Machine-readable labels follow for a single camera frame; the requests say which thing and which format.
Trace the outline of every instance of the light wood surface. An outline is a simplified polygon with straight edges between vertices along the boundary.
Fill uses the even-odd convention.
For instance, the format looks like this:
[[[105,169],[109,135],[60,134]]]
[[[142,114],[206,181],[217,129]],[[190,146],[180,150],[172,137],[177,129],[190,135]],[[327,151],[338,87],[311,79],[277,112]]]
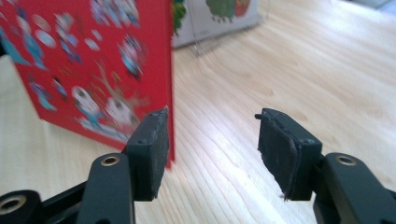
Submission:
[[[175,50],[177,160],[159,198],[136,203],[138,223],[315,223],[312,202],[285,203],[262,164],[254,114],[263,107],[396,190],[395,23],[343,2],[273,0],[267,21],[200,57]],[[39,120],[8,57],[0,69],[0,195],[48,199],[115,151]]]

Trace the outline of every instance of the wooden table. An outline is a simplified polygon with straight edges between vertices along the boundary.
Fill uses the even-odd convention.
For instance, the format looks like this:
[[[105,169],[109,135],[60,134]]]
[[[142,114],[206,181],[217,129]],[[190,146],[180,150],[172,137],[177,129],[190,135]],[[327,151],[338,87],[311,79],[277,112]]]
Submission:
[[[260,2],[264,12],[264,2]],[[315,223],[287,202],[256,149],[263,107],[363,160],[396,190],[396,18],[326,0],[273,0],[269,20],[196,57],[175,50],[177,161],[138,223]],[[115,151],[38,120],[8,57],[0,60],[0,195],[42,199],[86,180]]]

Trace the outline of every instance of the tabletop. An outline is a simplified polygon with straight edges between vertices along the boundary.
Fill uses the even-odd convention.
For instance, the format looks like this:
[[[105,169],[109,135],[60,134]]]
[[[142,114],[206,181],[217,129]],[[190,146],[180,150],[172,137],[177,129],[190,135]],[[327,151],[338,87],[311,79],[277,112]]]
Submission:
[[[284,202],[262,163],[263,107],[396,190],[396,18],[326,0],[260,1],[259,11],[260,24],[198,56],[174,50],[176,161],[158,199],[135,204],[138,223],[315,223],[313,200]],[[39,120],[7,56],[0,68],[0,195],[33,189],[46,200],[116,151]]]

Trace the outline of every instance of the wood grain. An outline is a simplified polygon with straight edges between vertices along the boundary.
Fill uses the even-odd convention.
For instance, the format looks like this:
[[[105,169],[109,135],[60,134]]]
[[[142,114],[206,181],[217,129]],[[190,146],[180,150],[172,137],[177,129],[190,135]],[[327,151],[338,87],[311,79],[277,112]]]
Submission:
[[[285,203],[262,164],[254,114],[263,107],[396,190],[395,22],[344,2],[274,0],[268,20],[213,50],[176,49],[177,161],[159,198],[136,203],[138,223],[315,223],[312,202]],[[10,59],[0,67],[0,195],[33,189],[48,199],[115,151],[39,120]]]

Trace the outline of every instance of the red book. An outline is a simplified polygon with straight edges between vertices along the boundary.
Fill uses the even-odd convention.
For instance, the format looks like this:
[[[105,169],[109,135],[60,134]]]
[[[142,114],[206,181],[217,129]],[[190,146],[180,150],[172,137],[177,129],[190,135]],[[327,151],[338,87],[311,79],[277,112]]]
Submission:
[[[170,1],[0,0],[0,38],[41,119],[123,149],[170,109]]]

